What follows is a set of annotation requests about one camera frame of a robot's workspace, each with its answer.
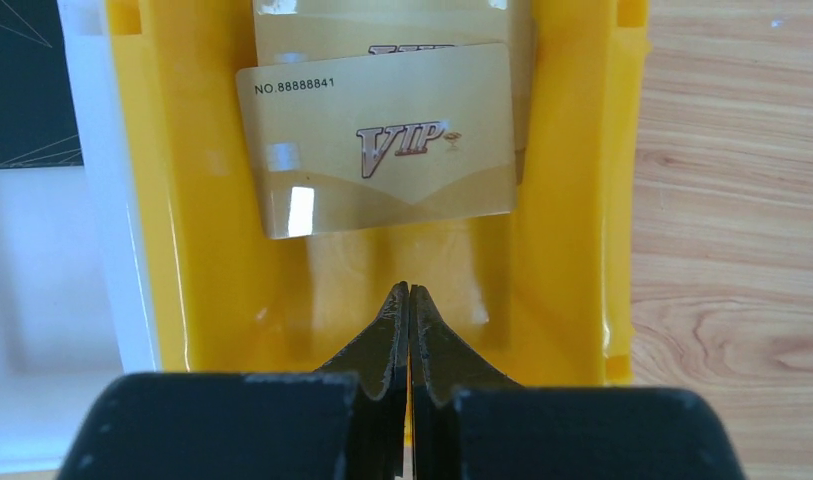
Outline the white plastic bin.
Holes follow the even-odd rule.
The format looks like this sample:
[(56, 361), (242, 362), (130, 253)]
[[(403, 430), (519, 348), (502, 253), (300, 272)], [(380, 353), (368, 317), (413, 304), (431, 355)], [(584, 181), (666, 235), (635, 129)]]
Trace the white plastic bin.
[(0, 169), (0, 474), (57, 469), (95, 397), (160, 366), (111, 29), (58, 5), (83, 164)]

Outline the gold VIP card in bin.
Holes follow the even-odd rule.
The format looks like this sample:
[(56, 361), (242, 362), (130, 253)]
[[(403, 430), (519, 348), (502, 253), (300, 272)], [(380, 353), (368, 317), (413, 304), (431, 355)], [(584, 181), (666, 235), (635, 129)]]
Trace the gold VIP card in bin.
[(537, 27), (529, 1), (255, 1), (260, 65), (504, 43), (523, 174)]

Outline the gold vip card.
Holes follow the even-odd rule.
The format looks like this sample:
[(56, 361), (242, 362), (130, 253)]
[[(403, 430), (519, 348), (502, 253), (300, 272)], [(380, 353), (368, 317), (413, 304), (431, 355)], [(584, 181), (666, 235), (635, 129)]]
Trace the gold vip card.
[(236, 85), (270, 238), (515, 208), (504, 44), (246, 68)]
[(523, 174), (537, 27), (529, 1), (255, 1), (260, 65), (504, 43)]

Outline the black card in bin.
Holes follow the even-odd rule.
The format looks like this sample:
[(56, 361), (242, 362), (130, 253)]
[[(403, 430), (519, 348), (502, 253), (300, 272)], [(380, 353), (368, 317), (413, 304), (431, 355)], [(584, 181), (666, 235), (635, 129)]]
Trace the black card in bin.
[(0, 169), (82, 164), (58, 5), (0, 0)]

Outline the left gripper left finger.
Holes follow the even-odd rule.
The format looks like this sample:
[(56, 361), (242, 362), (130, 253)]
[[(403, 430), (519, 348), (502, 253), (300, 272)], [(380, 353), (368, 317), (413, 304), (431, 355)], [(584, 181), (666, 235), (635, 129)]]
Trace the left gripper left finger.
[(403, 473), (409, 288), (311, 372), (138, 373), (95, 400), (62, 479), (393, 479)]

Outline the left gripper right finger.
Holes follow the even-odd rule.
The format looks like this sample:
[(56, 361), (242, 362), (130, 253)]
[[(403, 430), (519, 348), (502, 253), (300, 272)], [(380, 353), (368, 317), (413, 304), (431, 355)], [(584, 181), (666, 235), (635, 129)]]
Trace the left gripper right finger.
[(670, 387), (526, 387), (409, 299), (419, 479), (741, 479), (711, 406)]

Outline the yellow plastic bin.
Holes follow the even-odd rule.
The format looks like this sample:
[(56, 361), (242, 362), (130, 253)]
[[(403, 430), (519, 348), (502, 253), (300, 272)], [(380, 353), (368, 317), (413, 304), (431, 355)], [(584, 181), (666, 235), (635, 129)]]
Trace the yellow plastic bin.
[(526, 385), (632, 378), (633, 170), (649, 5), (537, 1), (530, 142), (509, 215), (270, 240), (235, 92), (247, 1), (107, 1), (152, 287), (172, 371), (307, 371), (400, 281)]

